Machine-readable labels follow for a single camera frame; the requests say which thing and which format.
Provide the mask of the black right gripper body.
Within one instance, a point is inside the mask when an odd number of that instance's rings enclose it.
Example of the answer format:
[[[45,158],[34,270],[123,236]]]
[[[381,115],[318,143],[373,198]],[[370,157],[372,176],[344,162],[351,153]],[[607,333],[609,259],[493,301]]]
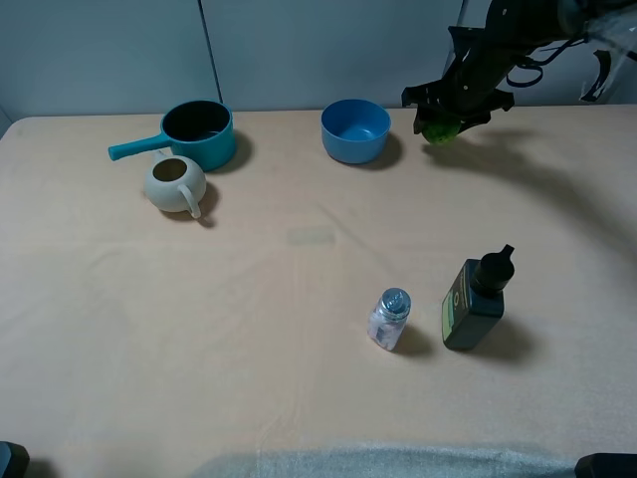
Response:
[[[440,80],[405,88],[402,105],[450,116],[510,110],[514,95],[501,91],[499,84],[521,57],[521,48],[485,29],[452,27],[450,33],[452,64]]]

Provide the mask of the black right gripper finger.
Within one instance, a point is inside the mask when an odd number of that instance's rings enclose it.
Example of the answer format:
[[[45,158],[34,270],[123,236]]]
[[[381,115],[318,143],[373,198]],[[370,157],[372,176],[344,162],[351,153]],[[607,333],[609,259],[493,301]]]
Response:
[[[475,115],[471,115],[469,117],[461,118],[460,128],[458,130],[458,134],[462,134],[468,129],[473,127],[487,124],[491,121],[492,115],[489,111],[481,112]]]
[[[420,103],[417,106],[416,116],[413,122],[415,134],[430,135],[433,126],[433,110],[429,104]]]

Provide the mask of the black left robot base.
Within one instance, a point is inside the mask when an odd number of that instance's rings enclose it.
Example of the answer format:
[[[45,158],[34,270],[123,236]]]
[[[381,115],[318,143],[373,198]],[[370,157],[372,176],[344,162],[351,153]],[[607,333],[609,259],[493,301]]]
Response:
[[[22,445],[0,442],[1,478],[23,478],[30,462],[30,456]]]

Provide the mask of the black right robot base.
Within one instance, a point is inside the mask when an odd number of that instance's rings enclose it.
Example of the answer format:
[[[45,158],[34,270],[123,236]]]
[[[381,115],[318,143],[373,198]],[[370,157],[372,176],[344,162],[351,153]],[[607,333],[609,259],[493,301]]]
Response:
[[[637,478],[637,455],[595,453],[580,458],[574,468],[576,478]]]

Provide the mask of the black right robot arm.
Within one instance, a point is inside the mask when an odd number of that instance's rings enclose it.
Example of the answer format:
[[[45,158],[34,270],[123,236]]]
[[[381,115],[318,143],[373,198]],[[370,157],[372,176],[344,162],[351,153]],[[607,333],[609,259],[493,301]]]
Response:
[[[440,80],[403,90],[402,105],[416,108],[414,132],[435,144],[488,123],[492,112],[515,106],[501,82],[530,88],[564,50],[592,39],[634,61],[635,51],[595,27],[635,11],[634,1],[493,1],[484,27],[448,28],[454,58]]]

